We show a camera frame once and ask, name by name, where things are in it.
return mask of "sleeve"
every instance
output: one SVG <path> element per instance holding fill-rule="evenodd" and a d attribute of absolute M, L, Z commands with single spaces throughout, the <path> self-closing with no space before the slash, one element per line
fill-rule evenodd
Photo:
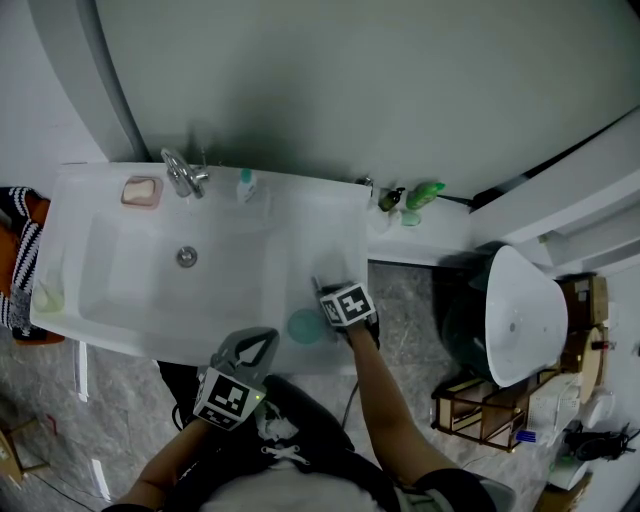
<path fill-rule="evenodd" d="M 413 487 L 421 492 L 438 491 L 454 512 L 496 512 L 496 506 L 480 480 L 462 469 L 440 469 L 427 473 Z"/>
<path fill-rule="evenodd" d="M 150 508 L 143 507 L 142 505 L 111 505 L 102 510 L 102 512 L 153 512 Z"/>

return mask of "person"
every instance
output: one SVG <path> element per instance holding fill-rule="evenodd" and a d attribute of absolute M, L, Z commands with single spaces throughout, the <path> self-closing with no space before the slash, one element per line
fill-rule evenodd
<path fill-rule="evenodd" d="M 382 469 L 355 453 L 331 413 L 269 375 L 267 398 L 243 424 L 227 432 L 192 419 L 105 512 L 495 511 L 479 478 L 422 436 L 378 351 L 377 336 L 363 323 L 347 334 L 364 420 Z M 193 378 L 185 372 L 171 372 L 174 382 L 163 373 L 172 392 L 176 379 Z M 180 405 L 193 395 L 174 396 Z"/>

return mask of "black cable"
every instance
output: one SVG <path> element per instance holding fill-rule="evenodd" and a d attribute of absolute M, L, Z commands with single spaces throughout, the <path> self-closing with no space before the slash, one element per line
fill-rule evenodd
<path fill-rule="evenodd" d="M 344 410 L 344 416 L 342 417 L 342 430 L 344 430 L 344 427 L 347 424 L 347 419 L 349 418 L 349 410 L 351 409 L 351 402 L 353 402 L 353 397 L 356 396 L 356 391 L 358 391 L 358 381 L 356 381 L 356 385 L 353 386 L 353 391 L 351 392 L 351 396 L 349 397 L 349 401 L 347 402 L 347 407 Z"/>
<path fill-rule="evenodd" d="M 173 406 L 173 411 L 171 411 L 171 419 L 173 420 L 173 424 L 176 426 L 176 428 L 180 431 L 182 431 L 182 427 L 180 425 L 178 425 L 178 420 L 176 419 L 176 411 L 178 410 L 178 404 Z"/>
<path fill-rule="evenodd" d="M 31 476 L 35 476 L 38 480 L 40 480 L 42 483 L 44 483 L 45 485 L 47 485 L 48 487 L 50 487 L 51 489 L 53 489 L 54 491 L 56 491 L 60 496 L 64 496 L 65 498 L 67 498 L 70 501 L 73 501 L 74 503 L 77 503 L 78 505 L 80 505 L 81 507 L 86 508 L 89 512 L 96 512 L 95 510 L 93 510 L 92 508 L 87 507 L 84 503 L 78 501 L 78 500 L 74 500 L 71 496 L 66 495 L 65 493 L 63 493 L 62 491 L 60 491 L 59 489 L 55 488 L 53 485 L 51 485 L 49 482 L 47 482 L 45 479 L 40 478 L 38 475 L 36 475 L 35 473 L 32 473 Z"/>

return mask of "soap dish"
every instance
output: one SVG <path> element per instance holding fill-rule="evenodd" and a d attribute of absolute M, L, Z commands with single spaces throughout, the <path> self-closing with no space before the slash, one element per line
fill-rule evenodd
<path fill-rule="evenodd" d="M 153 210 L 160 202 L 162 180 L 146 176 L 132 176 L 122 189 L 120 202 L 128 208 Z"/>

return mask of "drain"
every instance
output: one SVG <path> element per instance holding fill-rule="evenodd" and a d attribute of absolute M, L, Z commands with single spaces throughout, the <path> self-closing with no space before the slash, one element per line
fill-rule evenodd
<path fill-rule="evenodd" d="M 185 245 L 184 247 L 180 247 L 178 250 L 178 254 L 176 254 L 176 261 L 178 265 L 183 268 L 190 268 L 196 264 L 198 261 L 198 253 L 193 247 Z"/>

